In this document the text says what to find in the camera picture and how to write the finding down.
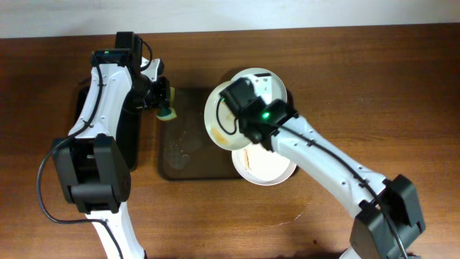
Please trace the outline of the green yellow sponge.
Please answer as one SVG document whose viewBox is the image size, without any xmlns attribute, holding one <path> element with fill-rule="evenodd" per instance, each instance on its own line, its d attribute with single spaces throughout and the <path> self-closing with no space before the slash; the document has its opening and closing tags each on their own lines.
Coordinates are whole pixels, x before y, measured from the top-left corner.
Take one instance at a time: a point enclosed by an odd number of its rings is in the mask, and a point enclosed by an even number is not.
<svg viewBox="0 0 460 259">
<path fill-rule="evenodd" d="M 176 111 L 173 108 L 173 102 L 175 98 L 175 89 L 170 87 L 166 92 L 165 103 L 159 108 L 157 112 L 157 118 L 161 121 L 170 121 L 177 117 Z"/>
</svg>

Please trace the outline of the white plate stained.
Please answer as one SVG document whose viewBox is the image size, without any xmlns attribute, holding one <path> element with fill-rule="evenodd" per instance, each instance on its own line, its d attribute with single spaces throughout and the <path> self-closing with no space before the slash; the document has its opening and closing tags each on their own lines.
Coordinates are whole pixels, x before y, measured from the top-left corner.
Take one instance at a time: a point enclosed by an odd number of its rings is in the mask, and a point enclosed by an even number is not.
<svg viewBox="0 0 460 259">
<path fill-rule="evenodd" d="M 251 143 L 239 132 L 238 121 L 231 113 L 224 100 L 220 100 L 219 93 L 229 86 L 232 81 L 218 85 L 209 94 L 204 109 L 204 124 L 212 141 L 224 150 L 240 150 Z"/>
<path fill-rule="evenodd" d="M 231 152 L 231 159 L 239 175 L 250 183 L 274 186 L 294 174 L 297 165 L 291 160 L 261 145 L 248 145 Z"/>
</svg>

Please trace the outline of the grey-white plate top stained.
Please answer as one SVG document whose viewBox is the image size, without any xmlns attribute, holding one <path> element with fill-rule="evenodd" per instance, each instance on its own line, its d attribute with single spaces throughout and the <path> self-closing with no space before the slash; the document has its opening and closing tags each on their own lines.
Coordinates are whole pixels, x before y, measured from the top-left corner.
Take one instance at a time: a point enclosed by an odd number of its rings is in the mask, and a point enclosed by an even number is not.
<svg viewBox="0 0 460 259">
<path fill-rule="evenodd" d="M 248 68 L 238 72 L 231 78 L 232 81 L 241 77 L 249 77 L 254 84 L 254 92 L 261 96 L 266 104 L 276 99 L 288 103 L 288 93 L 285 84 L 272 71 L 265 68 Z"/>
</svg>

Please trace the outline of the white plate bottom stained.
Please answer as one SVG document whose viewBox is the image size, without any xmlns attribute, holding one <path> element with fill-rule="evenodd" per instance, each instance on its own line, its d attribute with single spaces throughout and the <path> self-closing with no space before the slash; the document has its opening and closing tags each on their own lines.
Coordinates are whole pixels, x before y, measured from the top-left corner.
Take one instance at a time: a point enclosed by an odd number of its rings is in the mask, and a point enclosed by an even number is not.
<svg viewBox="0 0 460 259">
<path fill-rule="evenodd" d="M 231 152 L 231 159 L 239 175 L 250 183 L 274 186 L 294 174 L 297 165 L 291 160 L 261 145 L 248 145 Z"/>
</svg>

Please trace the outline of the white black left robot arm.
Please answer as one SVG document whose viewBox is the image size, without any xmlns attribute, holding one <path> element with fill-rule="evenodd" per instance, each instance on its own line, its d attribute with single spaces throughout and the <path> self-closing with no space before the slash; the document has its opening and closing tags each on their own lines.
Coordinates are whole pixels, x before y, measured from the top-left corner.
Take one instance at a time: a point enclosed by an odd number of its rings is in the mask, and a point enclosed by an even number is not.
<svg viewBox="0 0 460 259">
<path fill-rule="evenodd" d="M 65 139 L 55 139 L 51 158 L 63 196 L 85 215 L 108 258 L 146 258 L 129 216 L 131 172 L 137 166 L 141 116 L 156 109 L 174 119 L 174 90 L 162 76 L 163 62 L 129 67 L 102 62 L 80 92 L 80 111 Z"/>
</svg>

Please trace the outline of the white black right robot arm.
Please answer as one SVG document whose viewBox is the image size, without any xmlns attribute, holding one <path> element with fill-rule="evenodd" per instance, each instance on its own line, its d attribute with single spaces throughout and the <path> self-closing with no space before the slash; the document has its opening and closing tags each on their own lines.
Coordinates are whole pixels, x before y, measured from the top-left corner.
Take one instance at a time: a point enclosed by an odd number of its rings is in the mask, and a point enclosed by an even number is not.
<svg viewBox="0 0 460 259">
<path fill-rule="evenodd" d="M 354 220 L 343 258 L 411 258 L 409 246 L 426 224 L 414 183 L 390 180 L 349 157 L 279 99 L 256 98 L 236 112 L 240 132 L 305 171 Z"/>
</svg>

